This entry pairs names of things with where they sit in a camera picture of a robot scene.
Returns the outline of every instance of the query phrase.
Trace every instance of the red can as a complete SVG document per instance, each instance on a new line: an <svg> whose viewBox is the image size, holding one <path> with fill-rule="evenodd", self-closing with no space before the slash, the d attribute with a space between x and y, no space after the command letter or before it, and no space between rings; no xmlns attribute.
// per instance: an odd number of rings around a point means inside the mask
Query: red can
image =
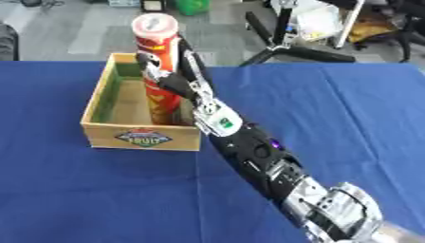
<svg viewBox="0 0 425 243"><path fill-rule="evenodd" d="M147 13L132 23L139 52L149 56L163 70L176 72L178 65L178 21L164 13ZM180 97L144 78L152 122L175 124Z"/></svg>

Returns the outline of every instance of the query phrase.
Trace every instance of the tripod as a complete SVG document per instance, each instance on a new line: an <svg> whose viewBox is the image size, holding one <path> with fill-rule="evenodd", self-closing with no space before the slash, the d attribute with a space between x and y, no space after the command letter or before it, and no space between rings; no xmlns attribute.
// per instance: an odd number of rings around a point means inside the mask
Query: tripod
<svg viewBox="0 0 425 243"><path fill-rule="evenodd" d="M248 27L260 36L267 47L240 66L261 64L271 57L281 54L327 63L356 62L356 59L352 56L293 46L291 43L296 36L296 29L289 24L289 19L295 5L296 0L288 0L282 4L273 35L268 32L253 12L247 12Z"/></svg>

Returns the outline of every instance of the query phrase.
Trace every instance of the blue table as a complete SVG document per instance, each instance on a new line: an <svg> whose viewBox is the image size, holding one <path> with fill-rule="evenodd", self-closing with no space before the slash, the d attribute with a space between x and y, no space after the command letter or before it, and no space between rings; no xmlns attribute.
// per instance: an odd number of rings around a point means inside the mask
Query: blue table
<svg viewBox="0 0 425 243"><path fill-rule="evenodd" d="M104 63L0 63L0 242L306 242L203 141L92 149L79 120ZM325 186L350 181L425 234L425 79L411 65L213 68L220 97Z"/></svg>

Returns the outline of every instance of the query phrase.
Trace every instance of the robotic arm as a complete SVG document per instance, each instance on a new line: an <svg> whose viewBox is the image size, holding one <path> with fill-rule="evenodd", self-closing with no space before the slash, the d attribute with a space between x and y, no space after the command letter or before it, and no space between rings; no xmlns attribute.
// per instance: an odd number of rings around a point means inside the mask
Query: robotic arm
<svg viewBox="0 0 425 243"><path fill-rule="evenodd" d="M348 182L324 188L279 141L215 97L205 67L184 39L180 51L184 77L138 54L143 75L193 103L194 124L230 166L311 242L369 242L382 224L377 202Z"/></svg>

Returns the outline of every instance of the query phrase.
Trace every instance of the wooden box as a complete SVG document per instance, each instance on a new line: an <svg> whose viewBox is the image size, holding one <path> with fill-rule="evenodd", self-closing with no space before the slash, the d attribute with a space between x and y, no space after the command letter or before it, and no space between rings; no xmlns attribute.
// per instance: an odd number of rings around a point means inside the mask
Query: wooden box
<svg viewBox="0 0 425 243"><path fill-rule="evenodd" d="M192 108L182 100L180 109L189 114ZM114 53L81 125L92 147L199 151L200 134L192 116L183 117L190 125L152 124L135 54Z"/></svg>

